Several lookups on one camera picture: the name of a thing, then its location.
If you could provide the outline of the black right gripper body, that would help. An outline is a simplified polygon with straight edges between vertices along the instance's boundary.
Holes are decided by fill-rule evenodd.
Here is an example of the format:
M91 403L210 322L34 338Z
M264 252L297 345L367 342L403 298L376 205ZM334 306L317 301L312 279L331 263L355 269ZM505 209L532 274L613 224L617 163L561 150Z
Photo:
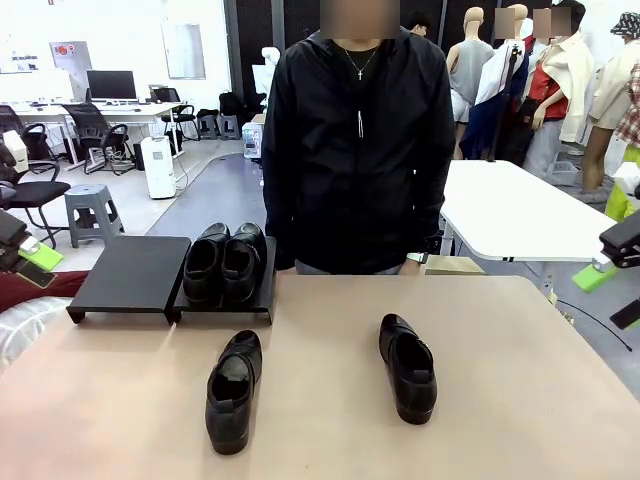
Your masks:
M639 266L639 212L600 234L602 243L598 268L628 269Z

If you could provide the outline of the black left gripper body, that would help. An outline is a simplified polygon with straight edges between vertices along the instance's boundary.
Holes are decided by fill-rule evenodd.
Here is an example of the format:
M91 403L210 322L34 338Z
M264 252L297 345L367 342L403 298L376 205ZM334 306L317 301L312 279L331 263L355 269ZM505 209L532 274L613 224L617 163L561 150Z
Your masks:
M20 256L19 250L21 244L28 237L29 233L26 224L2 210L0 220L2 272L17 273L22 267L24 259Z

